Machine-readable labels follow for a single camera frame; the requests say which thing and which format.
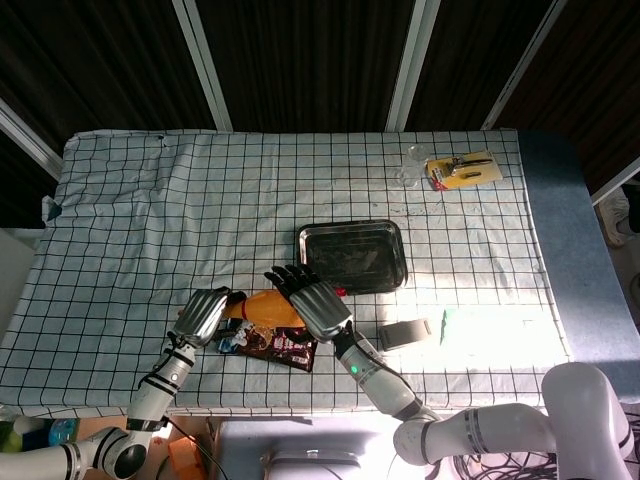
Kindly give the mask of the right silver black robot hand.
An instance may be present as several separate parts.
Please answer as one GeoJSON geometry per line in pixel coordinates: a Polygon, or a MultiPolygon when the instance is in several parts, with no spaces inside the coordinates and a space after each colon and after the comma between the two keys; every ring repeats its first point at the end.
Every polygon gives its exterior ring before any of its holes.
{"type": "Polygon", "coordinates": [[[308,265],[274,265],[264,277],[294,308],[318,342],[330,342],[353,320],[352,312],[335,289],[308,265]]]}

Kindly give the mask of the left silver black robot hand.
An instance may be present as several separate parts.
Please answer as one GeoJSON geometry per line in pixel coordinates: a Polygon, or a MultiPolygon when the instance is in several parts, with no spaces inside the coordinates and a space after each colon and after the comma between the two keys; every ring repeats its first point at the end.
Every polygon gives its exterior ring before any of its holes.
{"type": "Polygon", "coordinates": [[[246,299],[244,292],[232,291],[229,287],[195,290],[179,313],[170,337],[179,345],[190,344],[194,348],[204,348],[211,341],[230,338],[241,321],[233,318],[228,327],[231,315],[226,309],[239,306],[246,299]]]}

